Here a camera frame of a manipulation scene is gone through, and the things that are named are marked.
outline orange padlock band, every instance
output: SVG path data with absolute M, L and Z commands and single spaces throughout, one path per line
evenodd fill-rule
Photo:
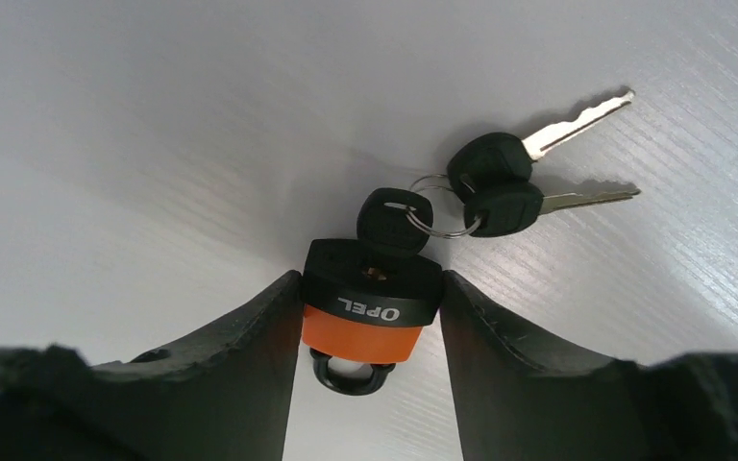
M 307 304 L 301 339 L 311 348 L 355 362 L 408 360 L 423 327 L 378 327 L 336 317 Z

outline silver key ring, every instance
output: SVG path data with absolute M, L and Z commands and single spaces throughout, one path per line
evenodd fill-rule
M 423 178 L 420 178 L 419 180 L 413 182 L 408 187 L 408 190 L 411 192 L 414 192 L 415 194 L 419 194 L 420 192 L 423 192 L 424 190 L 430 190 L 430 189 L 442 189 L 442 190 L 447 190 L 451 193 L 454 193 L 453 189 L 445 185 L 423 185 L 423 186 L 417 187 L 417 184 L 419 184 L 420 182 L 423 182 L 425 180 L 432 180 L 432 179 L 445 180 L 445 179 L 448 179 L 448 176 L 440 175 L 440 174 L 424 176 Z M 463 184 L 465 184 L 466 187 L 471 189 L 471 192 L 476 192 L 474 188 L 471 187 L 471 185 L 469 185 L 468 183 L 464 182 Z M 480 226 L 482 225 L 482 217 L 477 216 L 477 219 L 474 221 L 474 224 L 465 228 L 464 230 L 457 230 L 454 232 L 444 232 L 442 230 L 436 230 L 432 228 L 431 226 L 427 226 L 426 223 L 421 221 L 420 218 L 418 218 L 414 214 L 414 208 L 412 208 L 411 206 L 406 207 L 406 219 L 408 219 L 408 222 L 411 223 L 412 226 L 419 229 L 420 231 L 423 231 L 432 237 L 445 238 L 448 240 L 452 240 L 452 239 L 459 238 L 459 237 L 464 237 L 465 235 L 468 235 L 469 233 L 473 233 L 474 231 L 479 229 Z

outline silver key blade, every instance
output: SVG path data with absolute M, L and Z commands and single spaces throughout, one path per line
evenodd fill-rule
M 630 90 L 623 96 L 606 100 L 593 108 L 585 109 L 576 120 L 572 122 L 558 122 L 531 134 L 522 140 L 525 149 L 533 161 L 544 157 L 553 147 L 556 147 L 578 134 L 584 133 L 604 120 L 607 115 L 616 110 L 628 106 L 635 97 L 635 92 Z
M 629 189 L 618 192 L 600 192 L 597 194 L 559 194 L 548 195 L 542 202 L 539 214 L 548 214 L 560 209 L 578 208 L 579 206 L 591 206 L 609 204 L 629 200 L 641 193 L 641 189 Z

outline orange and black padlock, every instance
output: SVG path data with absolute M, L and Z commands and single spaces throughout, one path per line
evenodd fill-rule
M 394 364 L 411 355 L 420 332 L 442 300 L 442 268 L 425 257 L 381 258 L 357 240 L 315 240 L 304 267 L 302 340 L 313 371 L 330 389 L 371 394 Z M 339 357 L 370 364 L 367 379 L 337 376 L 328 361 Z

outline gray surface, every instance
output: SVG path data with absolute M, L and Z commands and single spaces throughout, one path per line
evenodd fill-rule
M 738 349 L 738 1 L 0 1 L 0 344 L 130 359 L 353 234 L 373 188 L 625 85 L 534 177 L 643 195 L 430 253 L 599 352 Z M 286 459 L 458 459 L 438 331 L 366 399 L 304 355 Z

